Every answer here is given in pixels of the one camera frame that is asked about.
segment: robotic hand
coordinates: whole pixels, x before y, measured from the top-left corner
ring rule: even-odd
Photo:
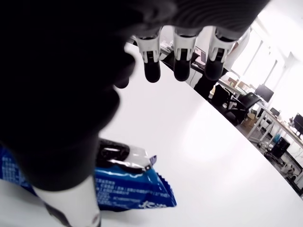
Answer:
[[[195,40],[215,26],[205,67],[221,76],[224,60],[269,0],[24,1],[10,10],[0,103],[0,141],[49,213],[68,227],[101,225],[94,188],[98,133],[119,104],[136,35],[149,82],[160,78],[161,27],[174,29],[174,73],[188,78]],[[124,59],[117,65],[112,59]]]

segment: window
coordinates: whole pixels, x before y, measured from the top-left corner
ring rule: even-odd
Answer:
[[[252,29],[249,42],[233,64],[232,70],[240,75],[240,81],[248,85],[251,84],[257,88],[265,83],[269,89],[274,90],[280,79],[283,65],[284,61],[278,61],[270,47]]]
[[[252,30],[250,33],[250,39],[248,41],[248,44],[233,64],[232,70],[242,76],[246,68],[248,67],[251,59],[255,55],[260,43],[260,37],[254,30]]]

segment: office desk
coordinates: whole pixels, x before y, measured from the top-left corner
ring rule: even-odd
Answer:
[[[282,128],[301,148],[303,148],[303,141],[300,140],[296,134],[287,126],[284,124],[283,121],[279,121],[272,113],[270,110],[268,110],[267,108],[262,106],[262,109],[264,109],[264,112],[262,113],[262,115],[260,116],[259,120],[257,121],[257,123],[254,125],[254,127],[250,130],[249,134],[246,136],[246,138],[249,140],[253,131],[257,128],[257,126],[261,123],[262,119],[264,118],[265,114],[272,120],[274,121],[278,126],[279,126],[279,130],[280,128]],[[259,140],[260,142],[263,141],[263,139],[266,137],[266,135],[269,133],[269,131],[271,130],[271,127],[269,127],[266,132],[264,133],[264,135],[261,137],[261,139]]]
[[[157,155],[154,167],[177,207],[103,211],[102,227],[301,227],[302,200],[253,145],[163,63],[160,80],[149,83],[138,48],[125,49],[136,60],[134,73],[117,89],[120,107],[100,135]],[[14,196],[8,184],[0,182],[0,223],[61,226],[38,198]]]

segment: person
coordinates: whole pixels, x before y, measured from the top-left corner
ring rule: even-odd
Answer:
[[[230,54],[226,57],[223,65],[222,75],[232,70],[232,65],[235,63],[237,58],[243,52],[247,43],[250,39],[250,28],[244,33],[244,35],[236,42]],[[208,99],[210,91],[213,89],[214,85],[218,80],[209,80],[205,75],[198,81],[195,85],[194,90],[198,92],[203,98]]]

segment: computer tower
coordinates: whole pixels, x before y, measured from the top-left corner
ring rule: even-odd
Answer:
[[[281,137],[279,141],[271,149],[271,154],[279,159],[286,152],[289,146],[290,143],[287,140],[285,140],[283,137]]]

